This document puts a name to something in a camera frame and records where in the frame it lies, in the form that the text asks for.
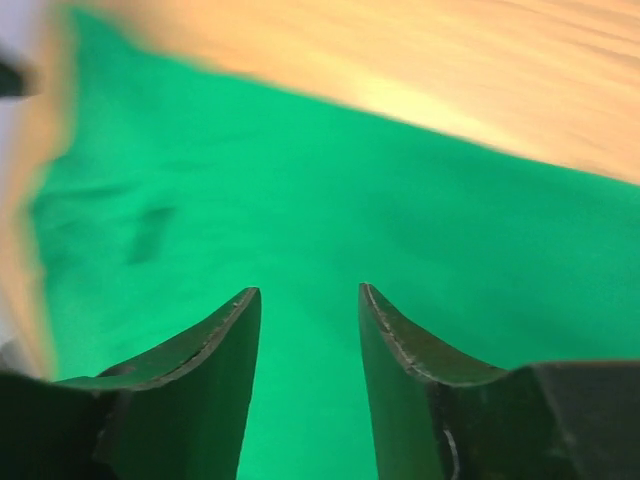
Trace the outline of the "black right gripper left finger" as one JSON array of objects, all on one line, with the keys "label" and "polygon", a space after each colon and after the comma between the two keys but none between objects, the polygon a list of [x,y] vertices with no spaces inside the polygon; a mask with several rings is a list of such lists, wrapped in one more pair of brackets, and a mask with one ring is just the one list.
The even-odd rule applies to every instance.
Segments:
[{"label": "black right gripper left finger", "polygon": [[257,288],[96,377],[1,375],[5,479],[233,479],[252,396]]}]

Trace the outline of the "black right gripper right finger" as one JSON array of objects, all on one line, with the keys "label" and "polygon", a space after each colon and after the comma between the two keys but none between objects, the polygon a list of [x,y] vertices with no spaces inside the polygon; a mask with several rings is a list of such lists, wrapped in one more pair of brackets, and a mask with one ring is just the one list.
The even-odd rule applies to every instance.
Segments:
[{"label": "black right gripper right finger", "polygon": [[359,331],[382,479],[635,479],[639,365],[504,370],[359,288]]}]

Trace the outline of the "green t shirt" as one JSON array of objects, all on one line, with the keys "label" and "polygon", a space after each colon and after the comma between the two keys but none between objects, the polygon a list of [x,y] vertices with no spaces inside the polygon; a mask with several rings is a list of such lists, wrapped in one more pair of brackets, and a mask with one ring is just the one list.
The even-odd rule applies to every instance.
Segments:
[{"label": "green t shirt", "polygon": [[639,190],[209,72],[66,13],[75,126],[31,205],[62,378],[263,294],[243,479],[373,479],[369,282],[513,368],[639,353]]}]

